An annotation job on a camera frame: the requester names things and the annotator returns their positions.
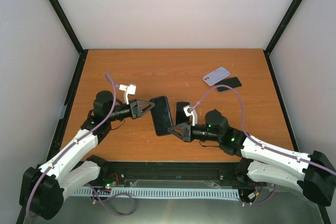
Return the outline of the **lavender phone case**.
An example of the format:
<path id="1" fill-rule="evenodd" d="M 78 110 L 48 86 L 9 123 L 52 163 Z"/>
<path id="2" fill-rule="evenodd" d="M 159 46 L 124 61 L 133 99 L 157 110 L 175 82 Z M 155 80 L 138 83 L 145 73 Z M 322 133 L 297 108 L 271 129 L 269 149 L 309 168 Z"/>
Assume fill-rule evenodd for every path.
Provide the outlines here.
<path id="1" fill-rule="evenodd" d="M 222 81 L 230 76 L 230 72 L 224 67 L 219 67 L 214 71 L 202 77 L 202 80 L 208 85 L 213 86 L 219 81 Z"/>

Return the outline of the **white phone black screen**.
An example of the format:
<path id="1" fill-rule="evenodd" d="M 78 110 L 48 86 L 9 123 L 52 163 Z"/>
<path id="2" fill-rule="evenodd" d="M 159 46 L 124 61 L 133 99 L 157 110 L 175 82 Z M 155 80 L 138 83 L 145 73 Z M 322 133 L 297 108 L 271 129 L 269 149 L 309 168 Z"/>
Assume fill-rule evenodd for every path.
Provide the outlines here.
<path id="1" fill-rule="evenodd" d="M 221 80 L 215 84 L 216 90 L 218 92 L 225 92 L 228 91 L 229 88 L 227 86 L 231 87 L 232 89 L 236 89 L 242 86 L 242 83 L 237 77 L 227 78 L 224 80 Z"/>

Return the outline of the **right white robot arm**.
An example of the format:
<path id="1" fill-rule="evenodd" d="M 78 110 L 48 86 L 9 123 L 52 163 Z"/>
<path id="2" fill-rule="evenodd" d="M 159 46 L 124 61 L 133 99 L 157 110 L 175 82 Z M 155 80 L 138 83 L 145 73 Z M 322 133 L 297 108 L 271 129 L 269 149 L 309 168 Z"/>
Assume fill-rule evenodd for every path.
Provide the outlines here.
<path id="1" fill-rule="evenodd" d="M 320 206 L 330 206 L 335 192 L 335 168 L 319 151 L 312 154 L 286 150 L 231 127 L 219 111 L 205 115 L 205 124 L 181 123 L 168 132 L 183 142 L 213 141 L 241 161 L 236 176 L 241 182 L 266 182 L 294 189 Z"/>

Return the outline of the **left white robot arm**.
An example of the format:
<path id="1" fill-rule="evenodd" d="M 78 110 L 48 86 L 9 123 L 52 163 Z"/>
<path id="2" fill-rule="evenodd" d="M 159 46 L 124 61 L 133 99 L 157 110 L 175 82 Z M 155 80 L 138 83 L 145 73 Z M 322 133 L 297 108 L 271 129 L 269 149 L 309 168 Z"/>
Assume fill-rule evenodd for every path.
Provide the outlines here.
<path id="1" fill-rule="evenodd" d="M 77 189 L 93 180 L 106 182 L 109 170 L 100 165 L 100 158 L 77 164 L 109 134 L 113 121 L 141 118 L 154 106 L 152 101 L 138 99 L 121 103 L 112 92 L 100 91 L 75 137 L 46 163 L 24 172 L 19 204 L 25 215 L 49 220 Z"/>

